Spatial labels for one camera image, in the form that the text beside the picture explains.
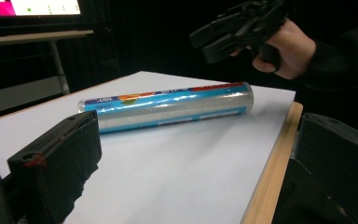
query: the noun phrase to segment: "human hand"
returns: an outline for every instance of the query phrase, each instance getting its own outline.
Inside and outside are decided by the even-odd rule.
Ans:
[[[252,61],[253,67],[261,72],[275,73],[287,79],[300,77],[306,71],[316,50],[316,43],[288,19],[266,43],[278,49],[281,56],[280,69],[275,71],[274,65],[263,62],[260,54]],[[240,50],[237,50],[231,56],[239,53]]]

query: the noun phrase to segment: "black sleeve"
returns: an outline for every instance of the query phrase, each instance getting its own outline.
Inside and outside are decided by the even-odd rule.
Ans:
[[[358,88],[358,27],[332,45],[316,41],[316,46],[306,73],[296,81],[318,90]]]

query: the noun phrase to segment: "white table surface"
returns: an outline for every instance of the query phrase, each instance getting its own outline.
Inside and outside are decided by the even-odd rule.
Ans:
[[[0,118],[6,159],[75,113],[81,99],[221,82],[139,72]],[[101,135],[103,157],[65,223],[241,223],[295,92],[252,86],[240,116]]]

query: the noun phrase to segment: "person's arm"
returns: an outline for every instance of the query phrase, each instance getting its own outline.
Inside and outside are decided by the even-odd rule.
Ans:
[[[268,42],[281,54],[281,68],[275,74],[316,89],[342,89],[358,86],[358,27],[340,36],[332,45],[307,37],[292,21],[281,27]],[[253,66],[274,72],[272,64],[260,56]]]

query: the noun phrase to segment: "person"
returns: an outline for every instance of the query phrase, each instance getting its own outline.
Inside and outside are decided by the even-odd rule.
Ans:
[[[327,44],[310,38],[287,19],[267,44],[280,52],[281,67],[276,70],[258,55],[252,61],[255,69],[303,83],[315,94],[315,104],[323,108],[316,113],[358,130],[358,27]]]

